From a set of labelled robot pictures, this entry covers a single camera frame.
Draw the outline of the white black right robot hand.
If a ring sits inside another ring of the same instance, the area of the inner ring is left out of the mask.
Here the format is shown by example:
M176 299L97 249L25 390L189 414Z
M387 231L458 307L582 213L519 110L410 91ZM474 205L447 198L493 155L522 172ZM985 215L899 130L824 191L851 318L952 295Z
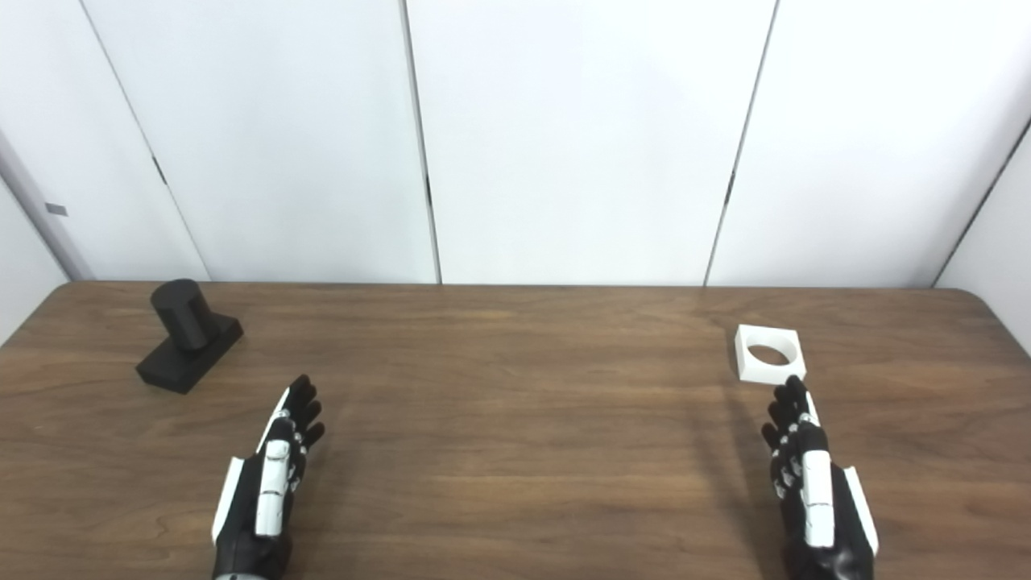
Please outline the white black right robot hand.
M768 415L761 434L785 528L785 573L789 579L874 578L879 533L858 471L832 459L801 378L790 375L774 388Z

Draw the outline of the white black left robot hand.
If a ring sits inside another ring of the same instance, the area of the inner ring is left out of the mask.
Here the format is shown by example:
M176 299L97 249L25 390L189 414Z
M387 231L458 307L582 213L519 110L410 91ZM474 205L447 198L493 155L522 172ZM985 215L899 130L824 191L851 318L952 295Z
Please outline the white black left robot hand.
M307 456L325 434L308 375L284 389L250 458L231 458L211 528L213 579L282 579L293 554L288 531Z

